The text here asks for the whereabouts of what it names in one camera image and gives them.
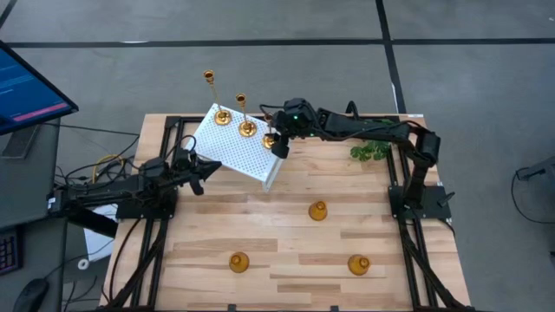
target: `monitor screen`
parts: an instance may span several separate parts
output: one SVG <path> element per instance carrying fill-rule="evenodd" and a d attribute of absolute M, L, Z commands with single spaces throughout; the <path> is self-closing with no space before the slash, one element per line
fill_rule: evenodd
<path fill-rule="evenodd" d="M 77 110 L 15 52 L 0 48 L 0 135 Z"/>

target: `gold candlestick holder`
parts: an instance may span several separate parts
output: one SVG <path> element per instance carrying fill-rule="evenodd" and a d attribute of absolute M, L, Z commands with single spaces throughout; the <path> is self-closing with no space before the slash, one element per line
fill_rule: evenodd
<path fill-rule="evenodd" d="M 276 143 L 274 141 L 274 135 L 271 132 L 271 115 L 265 114 L 264 120 L 268 123 L 268 133 L 265 134 L 264 137 L 262 138 L 262 145 L 267 149 L 271 149 L 271 146 L 273 146 L 274 143 Z"/>
<path fill-rule="evenodd" d="M 246 119 L 245 113 L 245 105 L 246 105 L 246 95 L 244 94 L 237 94 L 235 95 L 235 101 L 237 101 L 238 105 L 243 110 L 243 118 L 245 121 L 241 122 L 239 125 L 239 133 L 244 137 L 251 137 L 257 132 L 257 125 Z"/>
<path fill-rule="evenodd" d="M 218 112 L 214 114 L 214 121 L 218 125 L 225 126 L 232 122 L 232 114 L 228 110 L 222 109 L 222 107 L 219 105 L 218 93 L 216 92 L 216 88 L 214 87 L 214 71 L 207 70 L 204 72 L 203 76 L 205 77 L 206 82 L 208 82 L 208 84 L 210 85 L 210 89 L 212 90 L 212 94 L 214 95 L 214 100 L 216 101 L 216 104 L 218 104 Z"/>

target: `gold candle holder base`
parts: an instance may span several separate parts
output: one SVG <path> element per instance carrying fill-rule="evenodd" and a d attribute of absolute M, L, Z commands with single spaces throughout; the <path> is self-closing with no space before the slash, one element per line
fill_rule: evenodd
<path fill-rule="evenodd" d="M 243 273 L 249 268 L 249 262 L 244 252 L 236 252 L 229 258 L 229 268 L 235 273 Z"/>
<path fill-rule="evenodd" d="M 348 266 L 351 273 L 363 276 L 370 269 L 370 259 L 363 255 L 353 255 L 349 258 Z"/>
<path fill-rule="evenodd" d="M 272 138 L 272 137 L 269 136 L 269 135 L 265 135 L 265 136 L 262 138 L 262 145 L 263 145 L 264 147 L 266 147 L 267 149 L 271 149 L 271 146 L 273 146 L 274 143 L 276 143 L 276 141 L 274 141 L 274 138 Z"/>
<path fill-rule="evenodd" d="M 257 125 L 254 122 L 243 121 L 239 125 L 239 133 L 244 137 L 251 137 L 257 132 Z"/>
<path fill-rule="evenodd" d="M 219 110 L 214 114 L 214 121 L 220 126 L 225 126 L 232 122 L 232 113 L 224 109 Z"/>
<path fill-rule="evenodd" d="M 317 201 L 316 203 L 310 205 L 309 216 L 314 221 L 322 221 L 328 217 L 328 207 L 323 201 Z"/>

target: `yellow cable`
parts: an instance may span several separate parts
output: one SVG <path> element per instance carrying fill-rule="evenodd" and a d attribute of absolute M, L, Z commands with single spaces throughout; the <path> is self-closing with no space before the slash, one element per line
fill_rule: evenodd
<path fill-rule="evenodd" d="M 120 164 L 121 166 L 124 166 L 124 162 L 123 162 L 123 158 L 120 155 L 116 155 L 116 154 L 109 154 L 106 155 L 104 157 L 102 157 L 101 159 L 98 159 L 98 161 L 96 162 L 96 165 L 93 167 L 93 183 L 96 183 L 96 169 L 98 168 L 98 165 L 103 162 L 106 161 L 108 159 L 120 159 Z"/>

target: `computer mouse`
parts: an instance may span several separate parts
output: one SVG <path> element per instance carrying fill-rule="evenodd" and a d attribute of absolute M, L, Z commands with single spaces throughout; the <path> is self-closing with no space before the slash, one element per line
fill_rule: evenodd
<path fill-rule="evenodd" d="M 37 312 L 48 290 L 49 283 L 44 278 L 30 281 L 19 294 L 13 312 Z"/>

